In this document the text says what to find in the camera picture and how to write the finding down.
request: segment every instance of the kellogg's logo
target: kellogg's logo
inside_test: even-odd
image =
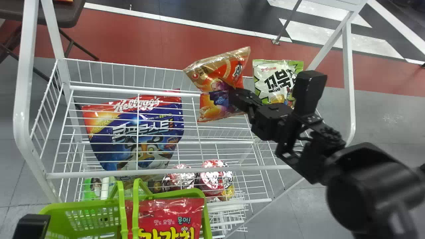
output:
[[[159,100],[156,96],[153,99],[150,100],[122,100],[121,102],[117,103],[113,106],[115,112],[124,112],[124,110],[128,109],[134,109],[139,107],[139,110],[145,111],[145,110],[152,110],[156,106],[158,106],[162,100]]]

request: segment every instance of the robotic arm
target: robotic arm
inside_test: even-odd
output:
[[[356,239],[415,239],[409,210],[425,197],[425,164],[408,168],[371,143],[345,147],[341,134],[326,125],[315,109],[327,76],[317,71],[297,75],[295,109],[283,103],[264,105],[249,90],[229,92],[229,103],[248,114],[251,131],[278,145],[275,154],[309,183],[327,186],[334,218]],[[310,137],[300,137],[310,129]],[[307,140],[301,154],[296,140]]]

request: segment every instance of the white stripe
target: white stripe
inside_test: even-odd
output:
[[[190,20],[185,20],[185,19],[180,19],[175,17],[166,17],[166,16],[150,14],[150,13],[145,13],[140,11],[132,11],[127,9],[109,7],[109,6],[104,6],[104,5],[94,4],[94,3],[85,3],[84,7],[88,9],[108,11],[108,12],[113,12],[118,14],[161,20],[161,21],[169,22],[169,23],[178,23],[178,24],[183,24],[188,26],[196,26],[196,27],[202,27],[202,28],[207,28],[212,30],[226,31],[226,32],[237,33],[242,35],[254,36],[254,37],[261,37],[261,38],[267,38],[267,39],[273,39],[277,37],[276,35],[264,34],[264,33],[255,32],[255,31],[247,31],[247,30],[241,30],[241,29],[225,27],[225,26],[218,26],[218,25],[213,25],[208,23],[200,23],[200,22],[195,22],[195,21],[190,21]],[[285,42],[292,42],[291,39],[288,37],[281,37],[280,40]]]
[[[412,60],[412,59],[408,59],[406,58],[406,61],[412,64],[418,64],[418,65],[423,65],[425,63],[425,61],[420,61],[420,60]]]
[[[159,15],[145,13],[145,12],[141,12],[141,11],[131,11],[131,10],[127,10],[127,9],[114,8],[114,7],[109,7],[109,6],[104,6],[104,5],[94,4],[94,3],[85,3],[84,7],[87,8],[87,9],[108,11],[108,12],[130,15],[130,16],[135,16],[135,17],[144,17],[144,18],[159,20]]]
[[[393,14],[385,9],[376,0],[369,0],[368,4],[385,18],[395,29],[397,29],[407,40],[425,54],[425,41],[408,28],[404,23],[398,20]]]
[[[294,9],[295,3],[297,2],[297,0],[267,0],[267,1],[272,6],[289,9],[289,10]],[[347,10],[309,2],[308,0],[302,1],[297,11],[302,13],[307,13],[310,15],[319,16],[319,17],[334,19],[337,21],[342,21],[345,18],[345,16],[348,14]],[[357,15],[351,23],[371,28],[371,26],[359,15]]]
[[[280,21],[282,24],[285,24],[286,22],[285,19],[280,19]],[[286,31],[292,40],[319,45],[324,45],[332,33],[334,33],[333,29],[312,26],[294,21],[289,23]],[[386,40],[357,34],[351,34],[351,37],[354,51],[403,59],[403,57]],[[335,43],[334,47],[343,47],[341,37]]]

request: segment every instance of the green plastic basket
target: green plastic basket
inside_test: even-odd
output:
[[[146,195],[139,195],[139,187]],[[141,179],[136,179],[133,197],[124,197],[123,184],[117,181],[107,200],[54,203],[44,207],[39,214],[51,216],[46,239],[127,239],[124,201],[133,200],[132,239],[138,239],[139,201],[182,197],[205,198],[205,195],[197,188],[152,194]],[[213,237],[206,203],[202,212],[202,236],[204,239]]]

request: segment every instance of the red snack bag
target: red snack bag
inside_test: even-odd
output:
[[[139,238],[198,239],[203,198],[146,200],[139,203]],[[133,201],[125,201],[128,239],[133,238]]]
[[[247,65],[249,46],[195,61],[183,71],[202,91],[198,122],[244,114],[229,104],[231,88],[243,88],[242,71]]]
[[[241,73],[247,65],[250,52],[251,48],[246,46],[195,61],[183,71],[201,91],[227,90],[223,88],[223,82],[234,88],[243,88]]]

